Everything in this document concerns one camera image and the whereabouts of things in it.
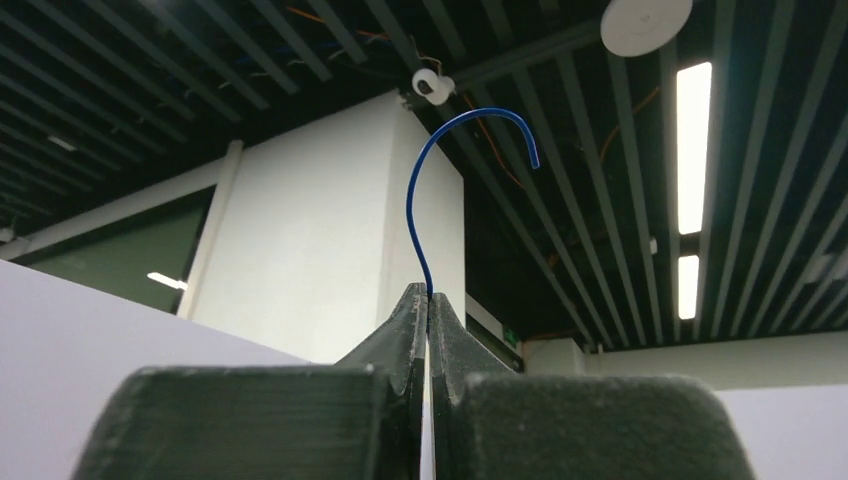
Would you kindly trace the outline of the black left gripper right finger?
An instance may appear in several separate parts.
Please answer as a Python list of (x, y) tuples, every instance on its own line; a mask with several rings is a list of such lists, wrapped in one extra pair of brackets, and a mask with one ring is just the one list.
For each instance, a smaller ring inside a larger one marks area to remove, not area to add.
[(439, 479), (751, 479), (718, 397), (679, 376), (527, 375), (429, 303)]

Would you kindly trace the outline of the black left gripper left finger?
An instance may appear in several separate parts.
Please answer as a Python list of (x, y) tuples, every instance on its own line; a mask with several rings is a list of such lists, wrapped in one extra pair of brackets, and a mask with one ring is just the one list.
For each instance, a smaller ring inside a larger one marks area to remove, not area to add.
[(332, 365), (146, 367), (95, 423), (76, 479), (416, 479), (427, 295)]

